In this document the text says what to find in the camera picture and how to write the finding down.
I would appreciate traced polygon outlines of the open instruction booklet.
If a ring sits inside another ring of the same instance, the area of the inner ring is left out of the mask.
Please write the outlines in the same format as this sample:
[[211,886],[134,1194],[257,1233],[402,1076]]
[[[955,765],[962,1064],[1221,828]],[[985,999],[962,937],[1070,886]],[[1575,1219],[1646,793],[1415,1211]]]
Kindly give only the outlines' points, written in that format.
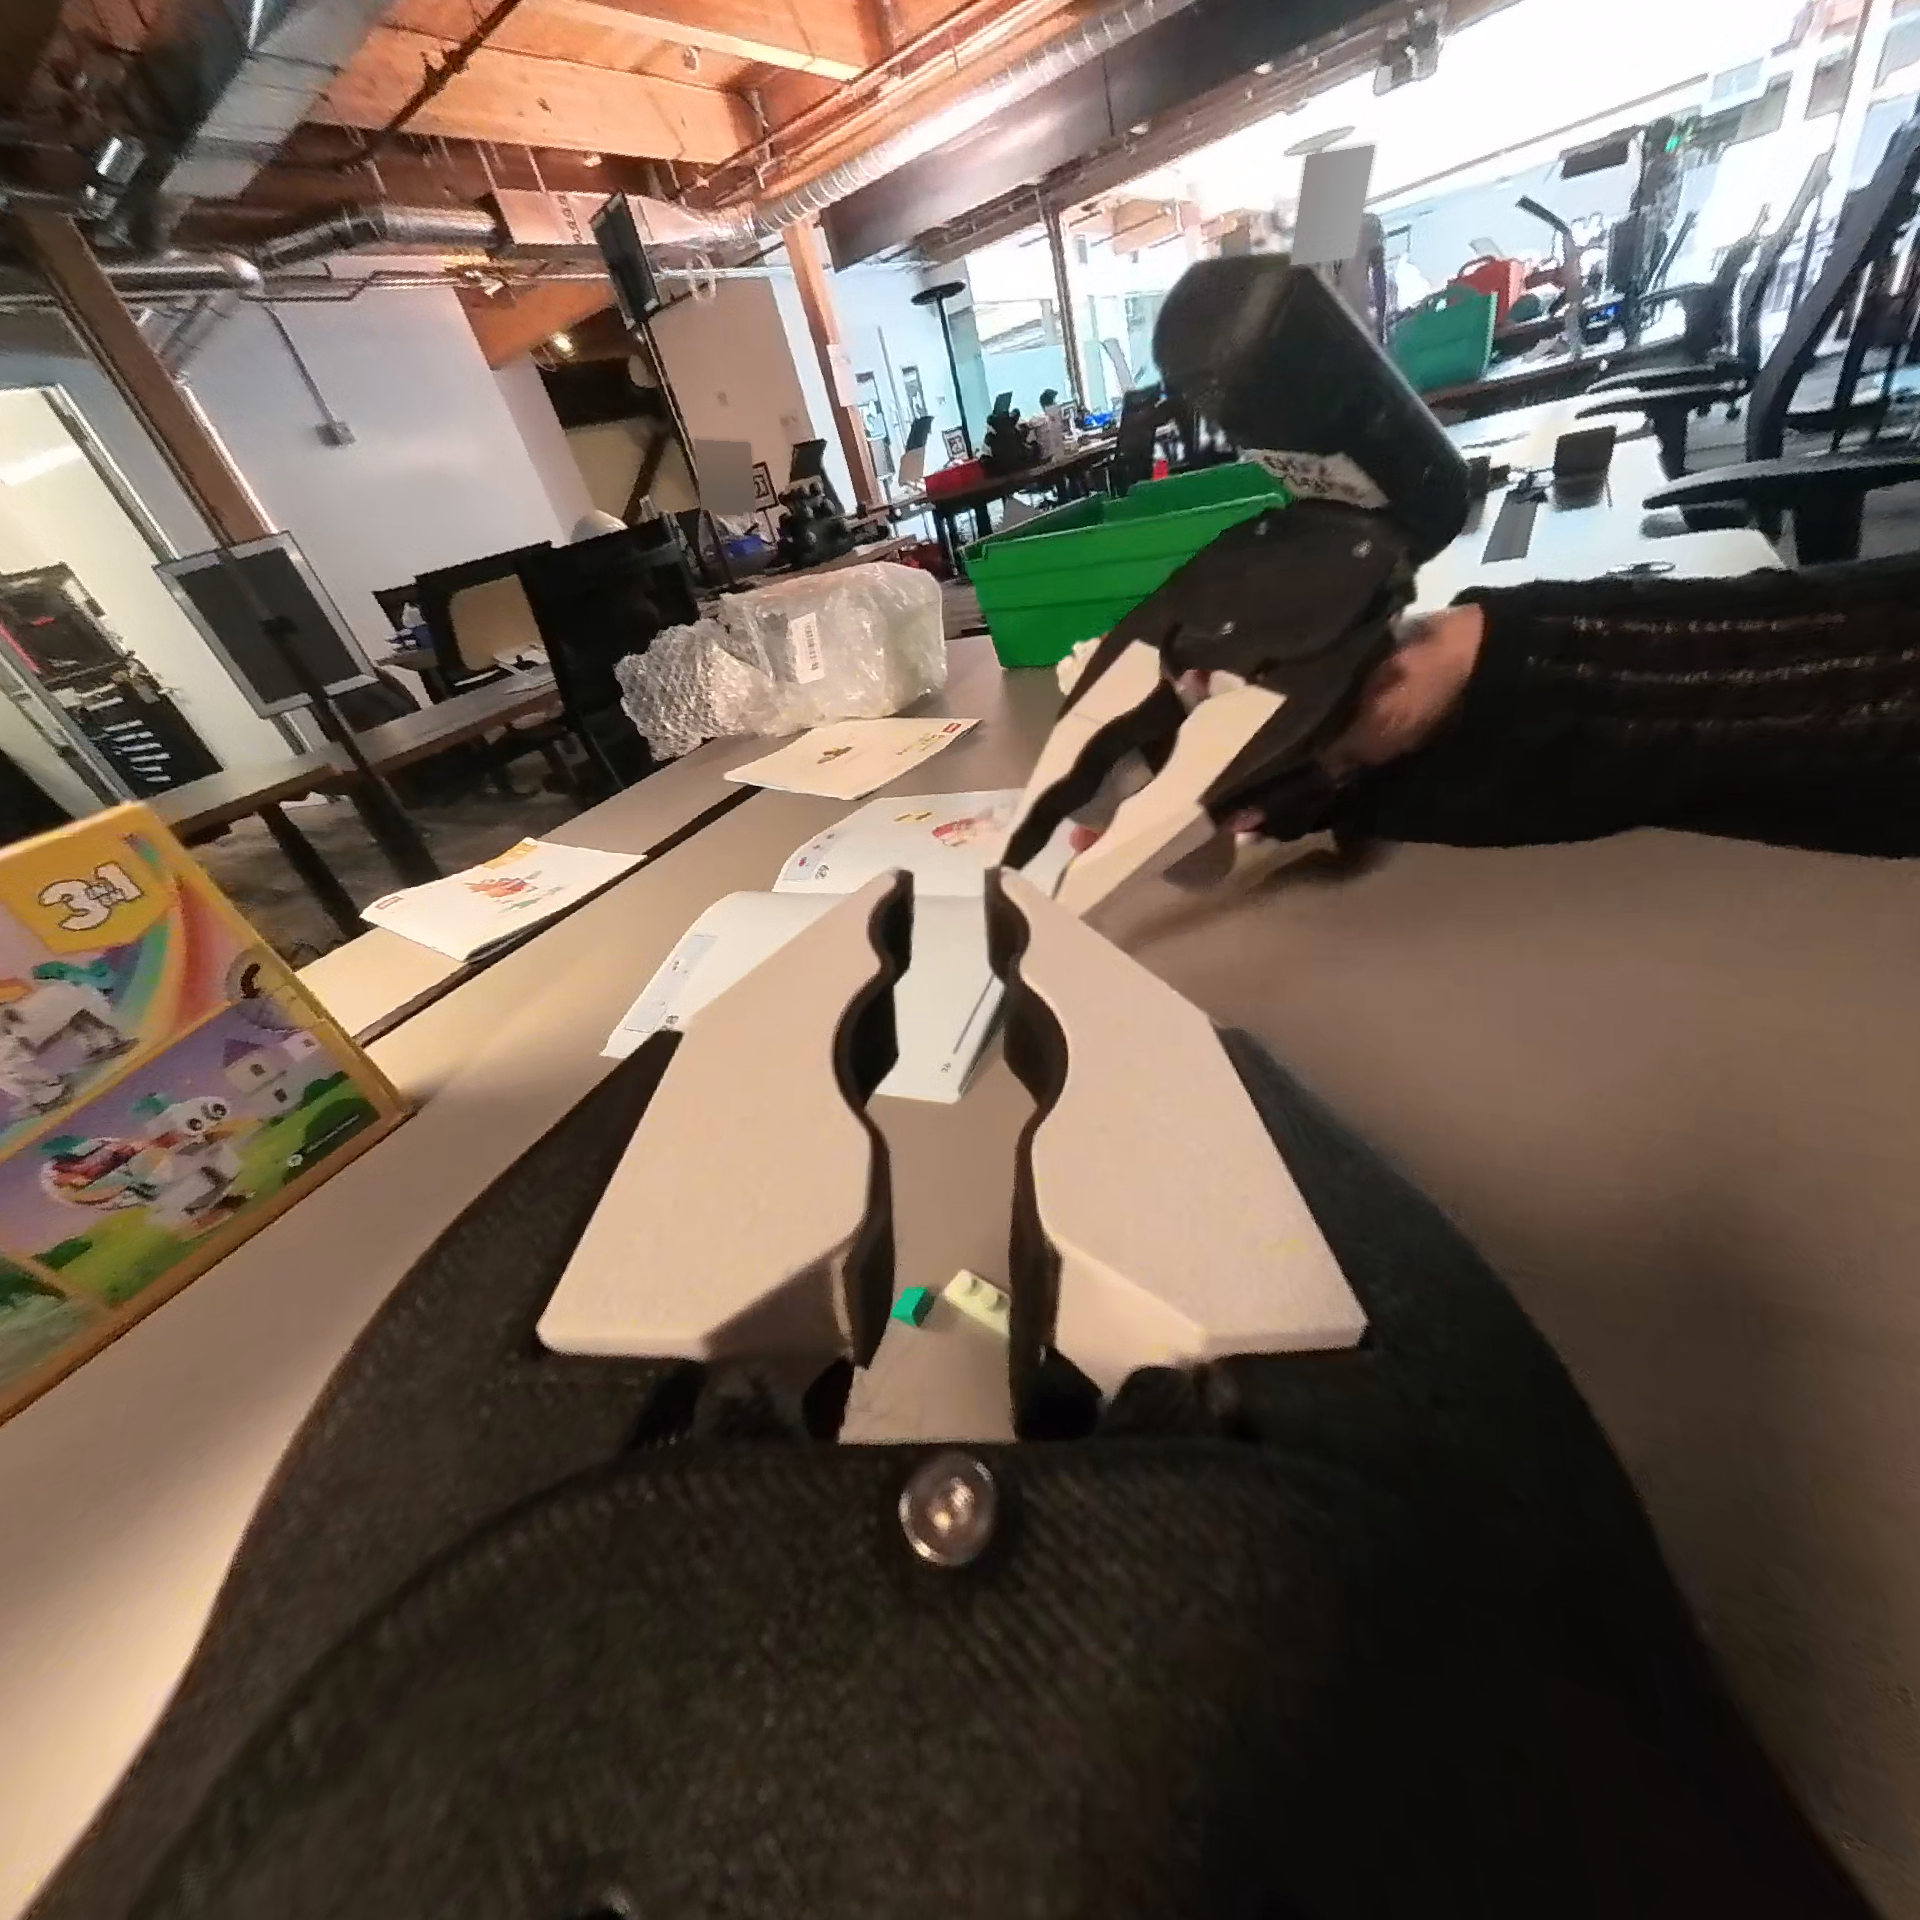
[[664,1026],[678,1035],[722,988],[731,988],[749,965],[822,922],[850,889],[907,871],[918,959],[896,988],[903,1064],[888,1076],[888,1095],[962,1101],[998,1026],[985,871],[998,860],[1014,808],[1023,783],[859,798],[854,814],[815,828],[775,889],[712,901],[664,952],[664,965],[640,981],[640,999],[617,1010],[603,1056],[634,1056],[634,1040]]

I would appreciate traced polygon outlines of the colourful lego box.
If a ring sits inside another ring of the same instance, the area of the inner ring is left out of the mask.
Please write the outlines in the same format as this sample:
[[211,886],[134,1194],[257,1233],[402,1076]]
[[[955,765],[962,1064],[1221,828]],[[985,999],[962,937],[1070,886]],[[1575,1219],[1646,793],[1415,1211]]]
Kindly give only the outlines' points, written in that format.
[[412,1121],[203,860],[124,798],[0,851],[0,1413]]

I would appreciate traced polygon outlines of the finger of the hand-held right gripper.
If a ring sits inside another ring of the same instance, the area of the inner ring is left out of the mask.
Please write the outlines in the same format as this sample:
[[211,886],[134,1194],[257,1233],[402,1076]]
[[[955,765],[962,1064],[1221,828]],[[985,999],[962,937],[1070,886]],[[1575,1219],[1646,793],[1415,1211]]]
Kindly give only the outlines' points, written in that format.
[[1221,839],[1207,793],[1263,734],[1293,708],[1280,688],[1224,688],[1205,698],[1164,765],[1147,773],[1138,748],[1124,748],[1090,798],[1066,808],[1080,851],[1056,875],[1066,914],[1099,922],[1135,886],[1173,875],[1187,851]]
[[1026,871],[1066,826],[1118,808],[1173,757],[1164,648],[1099,648],[1023,783],[1007,871]]

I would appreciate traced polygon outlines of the black desk partition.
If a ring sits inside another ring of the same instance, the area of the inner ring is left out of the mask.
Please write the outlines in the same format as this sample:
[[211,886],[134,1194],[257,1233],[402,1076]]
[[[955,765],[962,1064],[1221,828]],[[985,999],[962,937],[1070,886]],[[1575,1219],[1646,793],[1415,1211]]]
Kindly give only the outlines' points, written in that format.
[[443,688],[536,639],[563,688],[563,721],[603,793],[658,773],[654,738],[617,703],[617,662],[640,661],[664,628],[699,621],[699,575],[676,522],[630,522],[581,543],[512,543],[425,565],[413,609],[433,628]]

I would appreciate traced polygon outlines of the black hanging monitor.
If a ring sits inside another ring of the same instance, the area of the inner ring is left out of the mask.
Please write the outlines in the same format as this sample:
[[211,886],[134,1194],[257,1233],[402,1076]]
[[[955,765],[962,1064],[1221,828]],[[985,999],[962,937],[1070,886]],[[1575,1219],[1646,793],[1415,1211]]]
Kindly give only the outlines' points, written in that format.
[[603,256],[603,277],[613,277],[613,299],[617,299],[630,329],[640,329],[658,319],[658,266],[654,266],[640,205],[603,198],[593,208],[593,245]]

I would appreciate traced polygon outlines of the closed instruction booklet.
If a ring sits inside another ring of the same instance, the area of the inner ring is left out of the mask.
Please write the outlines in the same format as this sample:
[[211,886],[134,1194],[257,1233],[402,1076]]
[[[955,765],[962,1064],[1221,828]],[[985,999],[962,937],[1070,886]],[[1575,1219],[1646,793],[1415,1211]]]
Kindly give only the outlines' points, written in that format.
[[512,839],[504,851],[383,889],[363,908],[369,926],[396,926],[440,959],[484,959],[603,886],[634,875],[640,851],[597,851],[597,850],[563,850],[563,839]]
[[975,721],[837,721],[837,722],[797,734],[775,757],[731,765],[727,783],[871,798],[876,783],[926,773],[971,734]]

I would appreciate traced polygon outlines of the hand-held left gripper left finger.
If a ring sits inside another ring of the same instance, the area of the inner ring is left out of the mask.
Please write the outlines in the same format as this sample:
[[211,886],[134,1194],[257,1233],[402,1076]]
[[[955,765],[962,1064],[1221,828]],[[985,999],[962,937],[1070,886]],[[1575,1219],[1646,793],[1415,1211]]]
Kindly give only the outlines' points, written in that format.
[[918,875],[888,871],[704,999],[536,1334],[574,1359],[876,1359],[896,1321],[896,988]]

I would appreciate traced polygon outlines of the green storage tote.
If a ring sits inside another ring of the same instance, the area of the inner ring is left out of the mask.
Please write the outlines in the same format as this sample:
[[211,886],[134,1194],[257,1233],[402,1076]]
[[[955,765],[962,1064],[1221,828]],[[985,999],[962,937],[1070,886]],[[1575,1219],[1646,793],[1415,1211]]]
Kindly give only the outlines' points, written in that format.
[[1393,361],[1415,393],[1484,383],[1500,357],[1500,292],[1433,286],[1393,324]]

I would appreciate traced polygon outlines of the person's right forearm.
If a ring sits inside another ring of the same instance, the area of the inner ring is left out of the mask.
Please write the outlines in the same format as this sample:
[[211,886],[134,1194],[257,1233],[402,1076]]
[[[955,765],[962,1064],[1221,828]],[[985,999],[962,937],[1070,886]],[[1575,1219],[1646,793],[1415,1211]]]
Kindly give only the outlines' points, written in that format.
[[1706,828],[1920,851],[1920,556],[1470,591],[1484,661],[1402,765],[1332,780],[1348,850]]

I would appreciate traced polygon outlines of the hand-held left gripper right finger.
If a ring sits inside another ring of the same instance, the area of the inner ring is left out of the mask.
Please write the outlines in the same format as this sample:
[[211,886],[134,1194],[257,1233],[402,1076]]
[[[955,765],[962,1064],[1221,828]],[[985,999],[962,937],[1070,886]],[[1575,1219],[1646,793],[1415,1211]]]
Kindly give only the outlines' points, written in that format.
[[1014,1391],[1054,1359],[1351,1356],[1371,1311],[1286,1172],[1221,1023],[1007,871]]

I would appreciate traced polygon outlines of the large silver spiral duct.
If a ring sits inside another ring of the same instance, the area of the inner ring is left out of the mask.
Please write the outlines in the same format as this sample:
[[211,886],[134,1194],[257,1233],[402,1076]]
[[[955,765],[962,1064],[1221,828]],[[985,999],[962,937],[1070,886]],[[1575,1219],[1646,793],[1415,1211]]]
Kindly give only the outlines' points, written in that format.
[[345,72],[396,0],[178,0],[130,66],[147,118],[134,198],[229,205]]

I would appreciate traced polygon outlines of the dark wooden desk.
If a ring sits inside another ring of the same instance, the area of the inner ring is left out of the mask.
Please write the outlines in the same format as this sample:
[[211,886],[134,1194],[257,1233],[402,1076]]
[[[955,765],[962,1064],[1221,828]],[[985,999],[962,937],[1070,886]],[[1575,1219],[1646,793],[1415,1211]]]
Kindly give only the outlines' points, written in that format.
[[284,814],[292,798],[345,798],[383,851],[402,886],[433,886],[440,851],[425,850],[413,814],[402,808],[396,780],[425,773],[440,757],[484,757],[484,773],[504,773],[512,757],[536,757],[563,793],[593,793],[593,738],[566,722],[563,678],[555,671],[504,671],[495,688],[458,688],[433,708],[383,721],[369,734],[345,734],[313,757],[248,765],[248,773],[211,773],[172,793],[159,793],[159,826],[178,850],[211,850],[238,826],[264,826],[280,860],[301,875],[301,889],[328,908],[344,937],[363,926],[363,908],[330,875],[330,860],[313,850],[313,828]]

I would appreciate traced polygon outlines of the clear plastic wrapped package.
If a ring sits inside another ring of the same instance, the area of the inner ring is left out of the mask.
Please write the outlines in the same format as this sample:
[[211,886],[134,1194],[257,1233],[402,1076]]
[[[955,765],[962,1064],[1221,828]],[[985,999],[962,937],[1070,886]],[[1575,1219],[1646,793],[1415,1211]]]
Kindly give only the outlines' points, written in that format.
[[731,591],[712,621],[722,734],[903,721],[947,688],[947,591],[903,556]]

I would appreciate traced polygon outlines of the person's right hand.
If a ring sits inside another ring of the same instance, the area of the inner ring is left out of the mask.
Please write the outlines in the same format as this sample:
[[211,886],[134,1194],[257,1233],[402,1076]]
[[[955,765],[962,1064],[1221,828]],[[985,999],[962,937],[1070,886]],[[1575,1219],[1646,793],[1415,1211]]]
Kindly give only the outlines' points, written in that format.
[[1322,748],[1322,773],[1362,780],[1415,757],[1461,708],[1484,621],[1484,603],[1402,621],[1393,661],[1371,671],[1351,722]]

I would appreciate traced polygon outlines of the green plastic bin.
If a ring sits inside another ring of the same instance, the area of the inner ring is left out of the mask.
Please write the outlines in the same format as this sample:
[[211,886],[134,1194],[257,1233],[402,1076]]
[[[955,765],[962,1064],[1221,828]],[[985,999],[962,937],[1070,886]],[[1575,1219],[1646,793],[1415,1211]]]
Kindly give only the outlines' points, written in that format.
[[1056,662],[1109,631],[1230,522],[1293,506],[1263,463],[1187,470],[1135,486],[1124,499],[1070,499],[1023,527],[971,543],[971,583],[1007,671]]

